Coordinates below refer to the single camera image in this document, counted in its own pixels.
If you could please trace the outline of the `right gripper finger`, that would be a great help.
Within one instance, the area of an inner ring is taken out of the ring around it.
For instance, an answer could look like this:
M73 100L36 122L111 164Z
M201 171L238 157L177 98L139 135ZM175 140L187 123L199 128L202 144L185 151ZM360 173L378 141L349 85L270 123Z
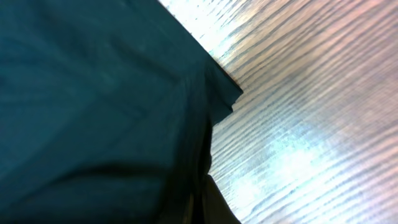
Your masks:
M241 224L210 175L204 179L201 207L204 224Z

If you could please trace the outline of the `black t-shirt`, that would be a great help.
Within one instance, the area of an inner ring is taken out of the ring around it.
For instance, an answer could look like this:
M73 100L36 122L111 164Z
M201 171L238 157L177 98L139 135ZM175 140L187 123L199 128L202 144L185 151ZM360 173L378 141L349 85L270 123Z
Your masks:
M157 1L2 1L1 222L204 223L241 93Z

